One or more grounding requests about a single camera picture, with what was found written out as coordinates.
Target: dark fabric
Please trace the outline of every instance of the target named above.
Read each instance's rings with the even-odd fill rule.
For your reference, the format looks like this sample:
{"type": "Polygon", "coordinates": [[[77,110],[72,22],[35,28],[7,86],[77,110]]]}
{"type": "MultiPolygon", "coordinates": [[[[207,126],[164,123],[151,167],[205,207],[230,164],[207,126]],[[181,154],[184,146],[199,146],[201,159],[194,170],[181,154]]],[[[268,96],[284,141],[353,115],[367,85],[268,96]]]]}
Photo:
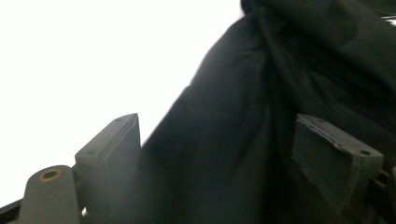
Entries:
{"type": "Polygon", "coordinates": [[[290,158],[294,122],[326,119],[395,165],[395,28],[353,0],[243,9],[144,145],[124,212],[130,223],[358,223],[290,158]]]}

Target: overexposed white background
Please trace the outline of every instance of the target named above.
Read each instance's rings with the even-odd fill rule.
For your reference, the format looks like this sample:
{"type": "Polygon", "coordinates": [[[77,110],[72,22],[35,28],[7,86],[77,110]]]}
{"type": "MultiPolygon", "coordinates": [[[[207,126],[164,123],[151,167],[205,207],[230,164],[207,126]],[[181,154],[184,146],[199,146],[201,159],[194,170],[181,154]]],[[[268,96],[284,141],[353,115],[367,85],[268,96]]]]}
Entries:
{"type": "Polygon", "coordinates": [[[0,1],[0,207],[111,120],[138,113],[144,143],[238,0],[0,1]]]}

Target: gray plastic part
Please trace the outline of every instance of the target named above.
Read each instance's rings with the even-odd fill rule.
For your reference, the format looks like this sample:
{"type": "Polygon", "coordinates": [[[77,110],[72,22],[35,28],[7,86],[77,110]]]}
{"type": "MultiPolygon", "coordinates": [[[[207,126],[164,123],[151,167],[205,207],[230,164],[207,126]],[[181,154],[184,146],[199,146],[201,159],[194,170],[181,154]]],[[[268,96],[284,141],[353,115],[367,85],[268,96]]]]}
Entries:
{"type": "Polygon", "coordinates": [[[298,115],[292,157],[333,210],[358,217],[384,156],[323,119],[298,115]]]}
{"type": "Polygon", "coordinates": [[[18,223],[81,223],[75,182],[70,167],[52,166],[29,178],[21,201],[18,223]]]}
{"type": "Polygon", "coordinates": [[[138,116],[131,114],[114,119],[76,154],[78,176],[90,186],[88,216],[110,220],[118,216],[140,151],[138,116]]]}

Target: gray plastic bracket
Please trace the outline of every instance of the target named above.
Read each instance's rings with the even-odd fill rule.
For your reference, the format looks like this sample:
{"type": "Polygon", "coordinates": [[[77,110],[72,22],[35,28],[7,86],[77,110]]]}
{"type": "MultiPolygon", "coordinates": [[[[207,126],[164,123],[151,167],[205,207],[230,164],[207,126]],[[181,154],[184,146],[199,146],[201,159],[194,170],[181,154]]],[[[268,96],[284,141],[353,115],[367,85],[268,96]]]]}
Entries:
{"type": "Polygon", "coordinates": [[[358,217],[383,154],[323,119],[299,114],[292,158],[339,215],[358,217]]]}

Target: dark green fabric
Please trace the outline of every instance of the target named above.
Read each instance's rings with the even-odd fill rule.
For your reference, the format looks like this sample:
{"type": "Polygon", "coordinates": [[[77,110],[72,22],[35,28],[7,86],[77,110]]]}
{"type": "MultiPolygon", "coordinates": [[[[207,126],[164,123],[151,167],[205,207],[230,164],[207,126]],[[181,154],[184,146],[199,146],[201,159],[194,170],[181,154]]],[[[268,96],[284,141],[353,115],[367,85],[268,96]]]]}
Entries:
{"type": "Polygon", "coordinates": [[[395,28],[350,0],[243,7],[144,145],[128,221],[358,223],[290,158],[294,121],[326,119],[395,165],[395,28]]]}

